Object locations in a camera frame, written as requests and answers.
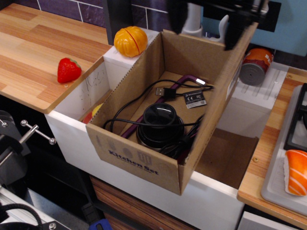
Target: toy strawberry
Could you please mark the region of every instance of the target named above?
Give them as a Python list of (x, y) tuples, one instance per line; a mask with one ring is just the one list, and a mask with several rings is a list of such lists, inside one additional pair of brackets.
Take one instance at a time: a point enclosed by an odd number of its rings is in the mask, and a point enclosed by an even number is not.
[(59, 61), (58, 66), (58, 82), (65, 83), (76, 80), (81, 76), (81, 67), (75, 60), (70, 58), (63, 58)]

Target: purple tile wall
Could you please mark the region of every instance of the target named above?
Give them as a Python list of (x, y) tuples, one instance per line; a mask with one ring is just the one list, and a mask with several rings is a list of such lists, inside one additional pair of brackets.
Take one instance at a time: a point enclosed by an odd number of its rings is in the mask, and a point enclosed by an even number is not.
[(106, 27), (102, 0), (15, 0), (17, 4)]
[[(106, 27), (102, 0), (15, 0), (15, 3)], [(166, 0), (131, 0), (136, 26), (162, 31), (170, 29)]]
[(166, 0), (131, 0), (131, 4), (134, 25), (155, 31), (170, 30)]

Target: cardboard box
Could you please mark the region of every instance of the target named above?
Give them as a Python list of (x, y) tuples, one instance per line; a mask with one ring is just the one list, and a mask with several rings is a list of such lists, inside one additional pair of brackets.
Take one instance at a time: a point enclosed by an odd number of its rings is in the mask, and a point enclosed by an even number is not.
[[(231, 51), (224, 51), (224, 45), (206, 39), (168, 31), (160, 33), (86, 126), (100, 159), (173, 193), (182, 194), (230, 99), (241, 60), (255, 29), (256, 25), (249, 27)], [(204, 92), (205, 106), (188, 109), (183, 97), (167, 101), (174, 106), (184, 123), (195, 122), (201, 114), (205, 114), (191, 151), (183, 162), (178, 163), (139, 144), (135, 134), (129, 139), (122, 138), (120, 134), (130, 124), (116, 122), (113, 133), (102, 129), (107, 120), (152, 82), (158, 79), (178, 80), (186, 74), (204, 79), (214, 85), (214, 90)], [(158, 99), (155, 88), (170, 86), (172, 83), (159, 83), (146, 96), (122, 111), (118, 118), (137, 120), (145, 108)], [(180, 87), (178, 92), (193, 90)]]

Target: black speaker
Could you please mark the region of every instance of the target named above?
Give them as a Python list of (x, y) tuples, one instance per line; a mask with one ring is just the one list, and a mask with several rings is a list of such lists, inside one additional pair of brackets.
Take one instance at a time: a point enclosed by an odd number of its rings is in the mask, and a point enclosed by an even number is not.
[(143, 123), (148, 126), (138, 125), (137, 137), (139, 142), (155, 150), (176, 142), (185, 131), (184, 126), (182, 126), (183, 122), (177, 116), (175, 109), (166, 103), (150, 105), (144, 111)]

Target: red can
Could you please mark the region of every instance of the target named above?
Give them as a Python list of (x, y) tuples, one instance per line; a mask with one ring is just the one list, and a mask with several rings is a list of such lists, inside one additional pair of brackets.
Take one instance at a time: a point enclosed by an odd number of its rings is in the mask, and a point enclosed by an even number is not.
[(240, 80), (247, 85), (260, 85), (273, 62), (273, 53), (266, 48), (251, 49), (245, 56), (240, 71)]

